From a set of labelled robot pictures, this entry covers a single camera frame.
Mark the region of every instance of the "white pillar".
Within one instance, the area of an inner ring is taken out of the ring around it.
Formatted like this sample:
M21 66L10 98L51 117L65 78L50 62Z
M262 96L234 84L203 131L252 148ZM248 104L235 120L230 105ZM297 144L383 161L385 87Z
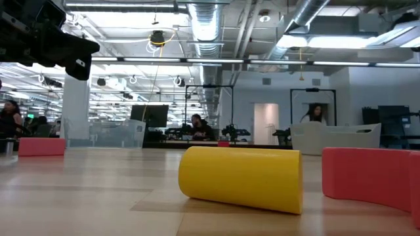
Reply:
M89 98L91 80L79 81L70 75L64 78L60 137L89 139Z

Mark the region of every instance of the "white door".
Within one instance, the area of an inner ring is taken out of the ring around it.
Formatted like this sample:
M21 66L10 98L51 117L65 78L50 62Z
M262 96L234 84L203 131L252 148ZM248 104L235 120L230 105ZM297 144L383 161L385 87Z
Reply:
M280 124L278 104L254 105L254 144L276 145L278 141L272 134Z

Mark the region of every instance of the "man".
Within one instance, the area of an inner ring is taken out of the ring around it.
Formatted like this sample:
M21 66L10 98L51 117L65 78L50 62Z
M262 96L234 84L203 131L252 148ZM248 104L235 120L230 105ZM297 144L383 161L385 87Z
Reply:
M213 129L207 124L207 121L201 119L200 115L193 115L191 122L193 140L216 140Z

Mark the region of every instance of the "black metal frame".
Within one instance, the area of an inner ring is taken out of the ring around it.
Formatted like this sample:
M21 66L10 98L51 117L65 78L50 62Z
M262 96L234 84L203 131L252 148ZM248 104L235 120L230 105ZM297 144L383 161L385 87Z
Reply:
M186 85L185 86L185 119L184 122L187 122L187 115L186 115L186 110L187 110L187 97L188 97L188 88L203 88L203 89L217 89L217 88L230 88L230 90L232 91L230 97L232 98L232 114L230 117L230 123L233 124L234 123L234 86L232 85Z
M337 91L335 89L293 88L290 90L290 123L293 124L293 91L320 92L331 91L334 94L334 125L337 126Z

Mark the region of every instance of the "woman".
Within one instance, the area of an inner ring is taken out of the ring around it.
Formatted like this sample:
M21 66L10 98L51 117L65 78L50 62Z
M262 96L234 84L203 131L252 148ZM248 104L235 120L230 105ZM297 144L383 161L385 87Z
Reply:
M324 125L327 125L324 116L322 115L322 105L321 104L310 104L309 110L304 117L301 119L301 123L307 123L310 121L321 122Z
M14 124L22 126L22 115L20 114L19 104L13 100L7 100L5 107L1 110L3 136L7 138L16 137L16 132L21 132L20 128L15 128Z
M38 118L33 118L33 121L30 125L30 130L33 134L38 131L38 127L40 125L48 125L47 118L44 115L41 115Z
M201 116L195 114L191 117L193 126L192 135L194 140L216 140L213 129L207 124L207 121L201 119Z

